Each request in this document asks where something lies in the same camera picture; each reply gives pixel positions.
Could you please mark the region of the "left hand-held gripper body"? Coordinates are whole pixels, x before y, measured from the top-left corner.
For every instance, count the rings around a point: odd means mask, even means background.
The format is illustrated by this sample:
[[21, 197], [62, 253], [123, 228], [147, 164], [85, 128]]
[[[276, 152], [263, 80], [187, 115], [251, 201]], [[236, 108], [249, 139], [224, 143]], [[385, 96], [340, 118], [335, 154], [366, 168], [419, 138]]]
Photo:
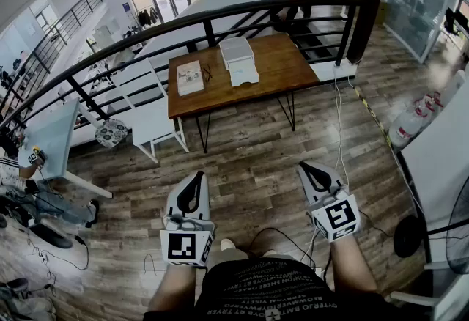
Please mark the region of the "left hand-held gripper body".
[[214, 239], [212, 221], [166, 215], [160, 230], [163, 260], [170, 265], [205, 268]]

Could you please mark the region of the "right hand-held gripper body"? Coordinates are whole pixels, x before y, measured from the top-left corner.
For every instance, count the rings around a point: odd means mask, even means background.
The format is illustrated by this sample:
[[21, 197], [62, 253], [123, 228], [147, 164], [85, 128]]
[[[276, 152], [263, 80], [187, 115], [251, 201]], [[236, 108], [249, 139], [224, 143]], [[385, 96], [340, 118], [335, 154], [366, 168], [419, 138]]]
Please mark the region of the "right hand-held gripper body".
[[355, 196], [348, 192], [347, 186], [323, 196], [309, 206], [308, 212], [314, 225], [328, 242], [353, 234], [361, 225]]

